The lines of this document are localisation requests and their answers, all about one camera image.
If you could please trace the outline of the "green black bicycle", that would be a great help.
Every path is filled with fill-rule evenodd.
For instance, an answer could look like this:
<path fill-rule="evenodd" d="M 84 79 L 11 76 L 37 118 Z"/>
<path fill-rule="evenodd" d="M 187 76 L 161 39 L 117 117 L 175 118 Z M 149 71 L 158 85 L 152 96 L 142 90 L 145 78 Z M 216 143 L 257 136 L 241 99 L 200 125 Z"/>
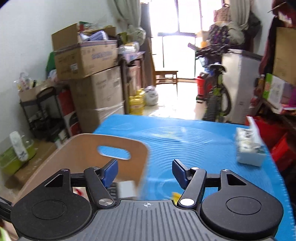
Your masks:
<path fill-rule="evenodd" d="M 199 59 L 204 67 L 197 77 L 203 83 L 196 96 L 197 103 L 206 104 L 202 120 L 223 123 L 232 108 L 230 93 L 223 83 L 226 68 L 222 65 L 222 56 L 230 52 L 230 45 L 213 44 L 199 48 L 189 43 L 188 47 L 195 51 L 195 59 Z"/>

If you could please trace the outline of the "yellow toy gear wrench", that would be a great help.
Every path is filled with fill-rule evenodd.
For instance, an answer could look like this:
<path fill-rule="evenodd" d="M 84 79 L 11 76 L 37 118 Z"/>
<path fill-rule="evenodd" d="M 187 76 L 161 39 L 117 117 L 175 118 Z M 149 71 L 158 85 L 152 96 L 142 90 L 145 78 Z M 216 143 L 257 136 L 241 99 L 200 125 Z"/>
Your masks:
<path fill-rule="evenodd" d="M 178 203 L 181 196 L 182 195 L 180 193 L 178 193 L 178 192 L 172 192 L 171 193 L 171 199 L 173 200 L 175 205 L 177 205 L 177 203 Z"/>

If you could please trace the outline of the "tall brown cardboard box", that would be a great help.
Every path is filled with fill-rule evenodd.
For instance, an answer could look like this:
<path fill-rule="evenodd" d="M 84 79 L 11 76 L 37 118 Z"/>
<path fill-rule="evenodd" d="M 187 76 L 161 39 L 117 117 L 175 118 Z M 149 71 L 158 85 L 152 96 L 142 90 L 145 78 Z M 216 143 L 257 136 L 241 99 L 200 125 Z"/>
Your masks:
<path fill-rule="evenodd" d="M 295 85 L 295 29 L 277 28 L 273 75 Z"/>

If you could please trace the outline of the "black metal shelf rack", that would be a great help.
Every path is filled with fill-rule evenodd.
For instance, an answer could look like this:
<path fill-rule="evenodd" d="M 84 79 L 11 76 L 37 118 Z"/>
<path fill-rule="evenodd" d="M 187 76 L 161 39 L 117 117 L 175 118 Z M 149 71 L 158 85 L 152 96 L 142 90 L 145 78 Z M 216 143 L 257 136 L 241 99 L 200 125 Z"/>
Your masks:
<path fill-rule="evenodd" d="M 53 117 L 50 114 L 50 109 L 43 106 L 43 102 L 51 98 L 54 99 L 58 111 L 57 117 Z M 29 129 L 34 138 L 54 142 L 55 139 L 59 137 L 60 133 L 64 133 L 66 138 L 70 137 L 58 102 L 55 87 L 46 87 L 44 90 L 41 90 L 33 100 L 20 100 L 20 106 L 23 109 Z"/>

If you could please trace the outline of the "white rolled towel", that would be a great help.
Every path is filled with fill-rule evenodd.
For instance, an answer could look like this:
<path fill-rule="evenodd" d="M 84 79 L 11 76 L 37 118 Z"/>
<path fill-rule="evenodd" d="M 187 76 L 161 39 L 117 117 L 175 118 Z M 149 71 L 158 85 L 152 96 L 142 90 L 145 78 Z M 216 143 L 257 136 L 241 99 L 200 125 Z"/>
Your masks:
<path fill-rule="evenodd" d="M 10 133 L 10 141 L 13 146 L 13 149 L 21 162 L 25 162 L 29 158 L 27 149 L 25 148 L 22 137 L 19 132 L 14 131 Z"/>

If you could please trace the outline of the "green white carton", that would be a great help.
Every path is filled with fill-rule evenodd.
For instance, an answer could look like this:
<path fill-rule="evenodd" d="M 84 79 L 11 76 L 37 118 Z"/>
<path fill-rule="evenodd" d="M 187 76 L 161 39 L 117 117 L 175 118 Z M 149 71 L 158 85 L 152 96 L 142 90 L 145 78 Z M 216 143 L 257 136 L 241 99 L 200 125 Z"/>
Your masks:
<path fill-rule="evenodd" d="M 267 73 L 263 98 L 273 108 L 295 108 L 295 85 Z"/>

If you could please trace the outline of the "yellow oil jug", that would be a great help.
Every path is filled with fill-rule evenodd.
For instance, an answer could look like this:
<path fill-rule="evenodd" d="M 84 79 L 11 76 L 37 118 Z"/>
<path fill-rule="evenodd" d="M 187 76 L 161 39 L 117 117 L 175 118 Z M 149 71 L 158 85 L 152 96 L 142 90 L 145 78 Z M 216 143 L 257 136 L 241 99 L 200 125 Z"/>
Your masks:
<path fill-rule="evenodd" d="M 145 91 L 143 88 L 136 91 L 135 96 L 129 97 L 129 114 L 143 115 L 145 107 Z"/>

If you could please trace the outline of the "beige plastic storage bin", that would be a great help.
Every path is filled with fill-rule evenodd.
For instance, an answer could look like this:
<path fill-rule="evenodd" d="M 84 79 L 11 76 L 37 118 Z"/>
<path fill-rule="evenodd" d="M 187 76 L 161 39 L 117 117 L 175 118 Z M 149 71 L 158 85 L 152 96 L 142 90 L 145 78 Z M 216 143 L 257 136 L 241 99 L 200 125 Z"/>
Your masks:
<path fill-rule="evenodd" d="M 143 174 L 147 166 L 149 151 L 145 144 L 130 138 L 83 133 L 76 135 L 60 148 L 55 150 L 25 183 L 13 201 L 16 204 L 26 194 L 40 185 L 60 169 L 70 169 L 72 173 L 82 173 L 85 169 L 102 167 L 115 154 L 104 156 L 99 153 L 99 146 L 124 149 L 130 153 L 129 159 L 117 158 L 119 172 L 116 181 L 134 181 L 137 196 L 140 197 Z"/>

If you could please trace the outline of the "red toy figure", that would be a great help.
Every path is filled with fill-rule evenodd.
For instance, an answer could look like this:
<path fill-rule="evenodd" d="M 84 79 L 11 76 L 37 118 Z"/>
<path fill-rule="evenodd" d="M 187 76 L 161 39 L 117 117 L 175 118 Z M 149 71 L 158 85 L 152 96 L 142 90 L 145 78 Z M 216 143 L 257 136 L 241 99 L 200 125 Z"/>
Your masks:
<path fill-rule="evenodd" d="M 85 187 L 73 187 L 73 193 L 89 200 Z"/>

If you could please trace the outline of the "wooden chair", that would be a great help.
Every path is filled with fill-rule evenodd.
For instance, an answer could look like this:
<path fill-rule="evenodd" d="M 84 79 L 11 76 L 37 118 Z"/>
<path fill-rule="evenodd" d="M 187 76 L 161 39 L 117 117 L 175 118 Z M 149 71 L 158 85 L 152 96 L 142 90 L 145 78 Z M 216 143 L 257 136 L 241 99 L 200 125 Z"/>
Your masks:
<path fill-rule="evenodd" d="M 178 93 L 178 70 L 165 70 L 164 68 L 161 70 L 156 70 L 153 54 L 152 54 L 152 41 L 151 38 L 148 38 L 149 45 L 149 58 L 152 66 L 152 86 L 156 87 L 161 84 L 173 84 L 176 86 L 176 90 Z"/>

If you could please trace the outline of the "green plastic container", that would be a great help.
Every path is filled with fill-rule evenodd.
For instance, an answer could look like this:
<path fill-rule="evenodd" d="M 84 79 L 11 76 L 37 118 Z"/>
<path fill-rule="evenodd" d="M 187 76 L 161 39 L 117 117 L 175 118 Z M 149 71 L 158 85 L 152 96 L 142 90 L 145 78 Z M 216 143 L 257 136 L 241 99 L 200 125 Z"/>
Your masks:
<path fill-rule="evenodd" d="M 21 137 L 23 145 L 28 153 L 27 161 L 21 161 L 18 159 L 9 137 L 1 142 L 1 171 L 9 176 L 15 174 L 16 171 L 18 171 L 26 162 L 32 159 L 37 152 L 33 139 L 28 138 L 25 135 Z"/>

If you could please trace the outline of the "black remote control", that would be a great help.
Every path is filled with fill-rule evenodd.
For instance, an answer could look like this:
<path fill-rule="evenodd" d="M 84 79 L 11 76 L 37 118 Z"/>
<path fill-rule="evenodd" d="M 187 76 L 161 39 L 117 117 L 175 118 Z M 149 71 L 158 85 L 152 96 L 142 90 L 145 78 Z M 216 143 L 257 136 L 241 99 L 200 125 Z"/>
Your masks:
<path fill-rule="evenodd" d="M 113 182 L 109 188 L 107 188 L 108 193 L 114 200 L 114 202 L 117 202 L 118 200 L 118 185 L 117 183 Z"/>

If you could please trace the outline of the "white tissue box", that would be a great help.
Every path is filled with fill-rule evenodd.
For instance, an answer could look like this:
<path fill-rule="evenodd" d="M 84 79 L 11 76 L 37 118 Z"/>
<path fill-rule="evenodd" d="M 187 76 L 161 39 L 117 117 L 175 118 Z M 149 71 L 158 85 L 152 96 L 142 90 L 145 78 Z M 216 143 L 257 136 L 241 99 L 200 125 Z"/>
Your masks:
<path fill-rule="evenodd" d="M 236 128 L 235 144 L 237 162 L 255 167 L 261 167 L 267 153 L 260 136 L 259 128 L 251 116 L 246 117 L 248 128 Z"/>

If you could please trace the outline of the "open top cardboard box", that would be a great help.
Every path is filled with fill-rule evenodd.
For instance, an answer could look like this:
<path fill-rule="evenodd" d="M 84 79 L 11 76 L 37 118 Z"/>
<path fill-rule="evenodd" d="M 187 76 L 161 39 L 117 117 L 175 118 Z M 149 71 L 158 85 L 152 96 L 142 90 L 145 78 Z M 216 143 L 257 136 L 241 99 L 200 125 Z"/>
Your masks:
<path fill-rule="evenodd" d="M 57 77 L 82 79 L 117 65 L 116 27 L 77 22 L 52 34 Z"/>

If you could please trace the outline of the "large white charger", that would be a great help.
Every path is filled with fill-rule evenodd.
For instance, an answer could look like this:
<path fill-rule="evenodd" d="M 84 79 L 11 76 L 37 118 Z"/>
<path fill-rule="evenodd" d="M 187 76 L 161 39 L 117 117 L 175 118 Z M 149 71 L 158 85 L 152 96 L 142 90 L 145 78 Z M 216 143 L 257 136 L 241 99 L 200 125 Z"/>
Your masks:
<path fill-rule="evenodd" d="M 117 187 L 120 199 L 137 199 L 137 187 L 134 181 L 117 182 Z"/>

